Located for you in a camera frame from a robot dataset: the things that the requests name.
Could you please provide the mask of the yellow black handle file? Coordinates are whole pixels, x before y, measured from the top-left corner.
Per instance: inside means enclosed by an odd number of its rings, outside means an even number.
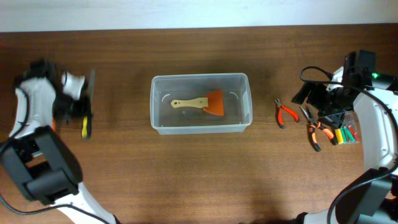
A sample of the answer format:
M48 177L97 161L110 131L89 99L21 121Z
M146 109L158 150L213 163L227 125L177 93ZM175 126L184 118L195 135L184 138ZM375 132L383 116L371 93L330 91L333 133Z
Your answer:
M93 91L95 85L95 70L91 70L90 79L87 88L87 97L88 97L88 105L86 107L86 113L83 117L82 128L81 128L81 138L82 139L91 139L92 133L92 100L93 100Z

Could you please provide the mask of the wooden handle orange scraper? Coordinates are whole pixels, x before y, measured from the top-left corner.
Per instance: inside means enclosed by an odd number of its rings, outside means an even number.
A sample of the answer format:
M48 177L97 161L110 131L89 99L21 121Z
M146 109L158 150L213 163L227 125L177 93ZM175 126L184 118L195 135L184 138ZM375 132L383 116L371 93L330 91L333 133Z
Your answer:
M214 116L224 116L223 92L216 90L191 100L172 100L173 108L196 108Z

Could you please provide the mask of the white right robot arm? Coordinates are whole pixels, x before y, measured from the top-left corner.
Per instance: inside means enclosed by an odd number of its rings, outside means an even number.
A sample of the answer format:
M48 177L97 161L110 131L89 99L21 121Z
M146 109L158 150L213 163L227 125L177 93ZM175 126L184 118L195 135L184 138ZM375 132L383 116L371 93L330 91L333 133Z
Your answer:
M355 112L361 128L364 173L328 209L301 213L293 223L397 223L397 77L376 70L376 53L357 50L326 81L305 80L292 98L318 110L320 123L346 129Z

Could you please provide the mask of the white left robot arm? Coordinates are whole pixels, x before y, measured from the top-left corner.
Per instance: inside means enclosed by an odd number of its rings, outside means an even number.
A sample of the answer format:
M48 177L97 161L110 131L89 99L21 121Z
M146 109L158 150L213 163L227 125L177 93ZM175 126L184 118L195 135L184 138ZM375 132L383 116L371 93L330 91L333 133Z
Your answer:
M1 144L1 165L27 200L44 205L28 215L59 210L73 223L118 223L90 194L77 158L56 132L58 118L78 118L81 138L91 138L94 85L94 70L78 77L45 60L16 77L15 123Z

